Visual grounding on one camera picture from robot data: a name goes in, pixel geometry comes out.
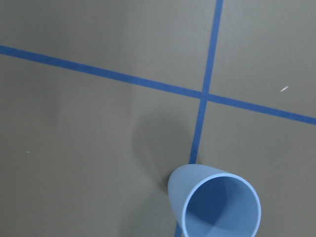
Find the light blue plastic cup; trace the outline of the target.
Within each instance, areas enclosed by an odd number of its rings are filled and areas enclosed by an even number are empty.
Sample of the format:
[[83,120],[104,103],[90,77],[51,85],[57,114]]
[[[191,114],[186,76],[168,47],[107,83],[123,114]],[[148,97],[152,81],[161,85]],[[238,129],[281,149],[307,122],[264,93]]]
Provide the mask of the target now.
[[261,204],[245,179],[210,166],[186,164],[171,173],[167,188],[184,236],[256,236]]

